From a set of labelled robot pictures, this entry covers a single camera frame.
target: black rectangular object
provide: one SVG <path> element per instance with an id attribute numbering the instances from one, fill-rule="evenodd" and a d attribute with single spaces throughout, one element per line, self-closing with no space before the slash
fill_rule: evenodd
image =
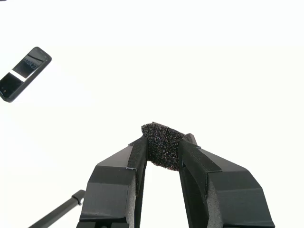
<path id="1" fill-rule="evenodd" d="M 12 73 L 7 73 L 0 80 L 0 97 L 6 102 L 14 101 L 51 60 L 45 51 L 39 47 L 33 48 L 12 69 Z"/>

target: reflective screen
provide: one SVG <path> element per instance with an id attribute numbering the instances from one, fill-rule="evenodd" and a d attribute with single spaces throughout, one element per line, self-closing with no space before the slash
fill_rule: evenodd
<path id="1" fill-rule="evenodd" d="M 13 68 L 13 71 L 27 78 L 46 59 L 47 56 L 39 48 L 34 48 Z"/>

